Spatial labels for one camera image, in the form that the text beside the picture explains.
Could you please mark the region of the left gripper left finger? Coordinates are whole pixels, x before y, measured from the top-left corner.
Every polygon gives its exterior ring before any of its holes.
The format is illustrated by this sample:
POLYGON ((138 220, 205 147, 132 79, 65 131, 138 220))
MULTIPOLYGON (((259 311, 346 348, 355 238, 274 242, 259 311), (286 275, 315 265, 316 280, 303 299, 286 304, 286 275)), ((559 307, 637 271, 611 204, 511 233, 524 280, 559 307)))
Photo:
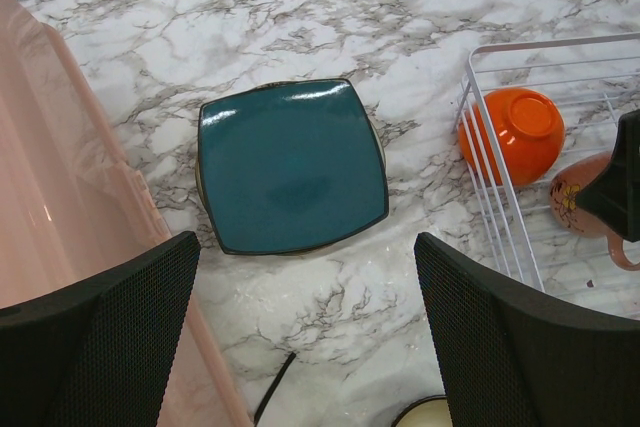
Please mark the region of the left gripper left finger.
POLYGON ((2 309, 2 425, 156 425, 199 256, 185 231, 2 309))

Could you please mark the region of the beige bowl dark rim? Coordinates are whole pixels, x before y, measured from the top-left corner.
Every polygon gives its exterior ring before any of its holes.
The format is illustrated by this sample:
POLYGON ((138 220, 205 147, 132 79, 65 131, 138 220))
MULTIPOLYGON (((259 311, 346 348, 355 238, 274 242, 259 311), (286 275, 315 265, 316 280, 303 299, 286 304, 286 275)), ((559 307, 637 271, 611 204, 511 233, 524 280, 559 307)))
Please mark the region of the beige bowl dark rim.
POLYGON ((391 423, 391 427, 452 427, 447 398, 426 397, 407 406, 391 423))

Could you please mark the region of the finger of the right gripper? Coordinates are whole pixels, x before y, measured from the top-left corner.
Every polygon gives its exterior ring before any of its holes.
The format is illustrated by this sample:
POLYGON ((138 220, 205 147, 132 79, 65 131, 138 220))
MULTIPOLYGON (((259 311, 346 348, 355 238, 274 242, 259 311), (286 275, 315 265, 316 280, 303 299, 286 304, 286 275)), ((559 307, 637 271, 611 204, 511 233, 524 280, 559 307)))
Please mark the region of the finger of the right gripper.
POLYGON ((639 110, 619 118, 611 159, 580 197, 624 240, 639 240, 639 110))

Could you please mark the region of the orange bowl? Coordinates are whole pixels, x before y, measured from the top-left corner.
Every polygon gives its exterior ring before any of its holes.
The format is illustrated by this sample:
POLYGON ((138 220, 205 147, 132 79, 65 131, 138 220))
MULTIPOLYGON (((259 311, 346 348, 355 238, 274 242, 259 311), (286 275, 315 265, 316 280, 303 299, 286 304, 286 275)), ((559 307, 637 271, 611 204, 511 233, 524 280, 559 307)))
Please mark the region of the orange bowl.
MULTIPOLYGON (((511 182, 529 185, 550 170, 564 144, 565 126, 556 105, 525 88, 505 88, 484 97, 511 182)), ((479 107, 473 106, 458 125, 465 160, 485 181, 502 180, 479 107)))

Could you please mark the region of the pink floral mug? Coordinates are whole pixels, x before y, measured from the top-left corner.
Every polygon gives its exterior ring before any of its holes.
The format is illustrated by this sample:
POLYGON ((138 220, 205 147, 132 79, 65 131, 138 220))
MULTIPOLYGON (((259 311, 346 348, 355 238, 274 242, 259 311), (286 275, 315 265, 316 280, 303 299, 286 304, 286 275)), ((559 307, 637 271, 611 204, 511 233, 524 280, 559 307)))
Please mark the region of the pink floral mug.
POLYGON ((562 169, 551 181, 549 205, 552 215, 564 229, 584 238, 604 237, 612 262, 623 270, 638 271, 639 263, 631 261, 624 251, 623 237, 592 213, 587 207, 587 200, 580 197, 603 172, 610 159, 610 152, 602 152, 562 169))

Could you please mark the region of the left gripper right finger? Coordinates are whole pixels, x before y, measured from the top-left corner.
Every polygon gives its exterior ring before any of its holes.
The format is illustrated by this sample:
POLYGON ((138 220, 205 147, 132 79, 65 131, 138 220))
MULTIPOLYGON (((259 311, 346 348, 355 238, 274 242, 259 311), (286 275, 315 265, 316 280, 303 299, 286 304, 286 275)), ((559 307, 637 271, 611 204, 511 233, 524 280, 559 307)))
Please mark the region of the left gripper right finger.
POLYGON ((429 233, 414 257, 454 425, 638 425, 638 321, 544 294, 429 233))

